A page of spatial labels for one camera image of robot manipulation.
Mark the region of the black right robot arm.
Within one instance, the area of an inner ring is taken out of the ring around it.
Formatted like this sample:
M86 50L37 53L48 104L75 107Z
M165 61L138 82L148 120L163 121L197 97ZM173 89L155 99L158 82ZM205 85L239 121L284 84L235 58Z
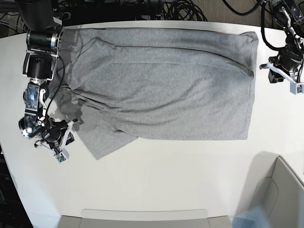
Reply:
M53 0L18 0L20 15L28 28L26 56L22 73L29 79L23 94L24 116L19 121L26 138L38 138L35 147L46 143L56 154L73 142L74 121L56 122L49 117L49 83L53 80L64 31L58 2Z

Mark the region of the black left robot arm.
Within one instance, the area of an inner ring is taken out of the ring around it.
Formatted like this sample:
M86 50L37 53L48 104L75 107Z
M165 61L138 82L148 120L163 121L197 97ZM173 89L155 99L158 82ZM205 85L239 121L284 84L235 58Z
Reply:
M283 28L286 34L285 45L275 47L271 45L265 35L265 10L269 4L270 13L278 26ZM304 68L304 14L293 0L264 0L261 9L261 35L268 48L277 52L270 57L268 63L260 66L261 69L269 69L270 83L282 82L290 78L292 82L301 82L301 74Z

